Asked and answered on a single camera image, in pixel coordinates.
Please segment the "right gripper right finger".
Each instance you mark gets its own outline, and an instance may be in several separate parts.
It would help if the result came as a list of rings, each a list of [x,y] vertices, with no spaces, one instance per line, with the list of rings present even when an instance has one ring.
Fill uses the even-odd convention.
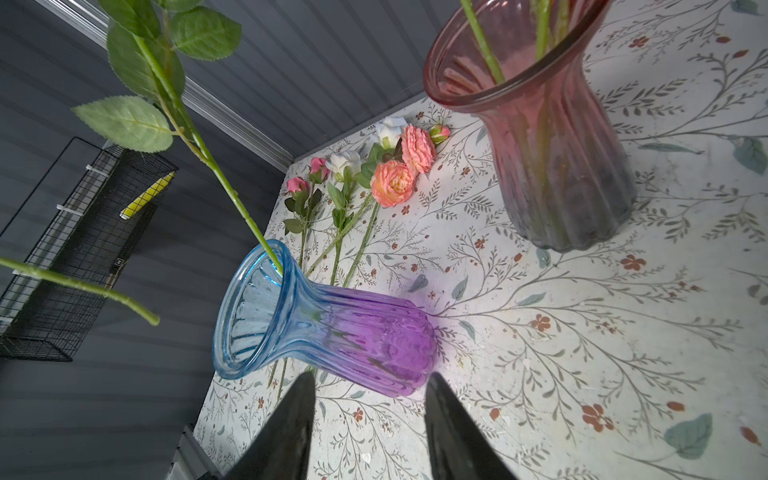
[[[425,424],[434,479],[517,479],[438,372],[427,382]]]

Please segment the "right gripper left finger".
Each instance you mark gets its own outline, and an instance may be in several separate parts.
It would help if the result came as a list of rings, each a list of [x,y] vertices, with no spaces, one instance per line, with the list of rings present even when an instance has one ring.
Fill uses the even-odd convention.
[[[225,479],[306,479],[315,414],[315,377],[296,378]]]

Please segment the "blue purple glass vase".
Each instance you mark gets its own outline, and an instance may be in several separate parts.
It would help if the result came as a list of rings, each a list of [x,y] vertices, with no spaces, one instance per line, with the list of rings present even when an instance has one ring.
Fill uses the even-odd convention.
[[[219,377],[240,379],[280,358],[388,397],[420,388],[437,360],[435,329],[412,302],[306,279],[278,240],[255,247],[222,300],[212,358]]]

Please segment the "pink red glass vase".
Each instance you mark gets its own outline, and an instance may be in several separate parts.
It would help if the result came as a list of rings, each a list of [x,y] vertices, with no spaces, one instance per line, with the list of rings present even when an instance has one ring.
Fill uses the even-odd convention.
[[[627,155],[583,67],[610,2],[571,2],[568,34],[543,51],[532,1],[472,1],[503,84],[494,83],[461,5],[423,71],[433,101],[482,121],[516,232],[560,253],[611,239],[636,198]]]

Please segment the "magenta rose stem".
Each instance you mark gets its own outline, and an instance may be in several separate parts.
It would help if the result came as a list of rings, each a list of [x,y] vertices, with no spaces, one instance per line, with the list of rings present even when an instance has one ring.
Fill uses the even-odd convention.
[[[161,319],[159,315],[152,312],[137,300],[123,293],[114,291],[112,289],[107,289],[91,282],[86,282],[57,272],[53,272],[51,270],[33,266],[27,263],[14,261],[5,257],[1,258],[1,265],[11,269],[17,275],[54,283],[63,287],[95,294],[105,299],[118,302],[141,316],[150,325],[158,326],[160,324]]]

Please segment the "light pink rose stem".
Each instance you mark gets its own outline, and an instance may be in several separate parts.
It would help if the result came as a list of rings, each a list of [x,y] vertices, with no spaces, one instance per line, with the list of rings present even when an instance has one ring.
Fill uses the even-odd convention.
[[[492,49],[490,48],[472,1],[460,0],[460,5],[494,83],[496,85],[503,84],[505,82],[503,71]]]

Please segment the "pink peach rose stem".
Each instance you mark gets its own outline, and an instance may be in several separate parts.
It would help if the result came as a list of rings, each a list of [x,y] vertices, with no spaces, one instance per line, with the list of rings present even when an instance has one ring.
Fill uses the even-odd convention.
[[[284,263],[203,141],[182,101],[186,76],[180,56],[218,61],[235,53],[242,27],[200,1],[102,1],[112,71],[130,90],[74,108],[104,138],[130,150],[158,153],[180,138],[216,177],[271,265]]]

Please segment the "white rose stem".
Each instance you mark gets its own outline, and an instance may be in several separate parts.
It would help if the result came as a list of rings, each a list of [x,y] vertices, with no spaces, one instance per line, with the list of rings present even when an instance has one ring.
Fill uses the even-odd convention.
[[[536,46],[547,51],[568,34],[572,2],[569,0],[535,0],[531,11],[536,25]]]

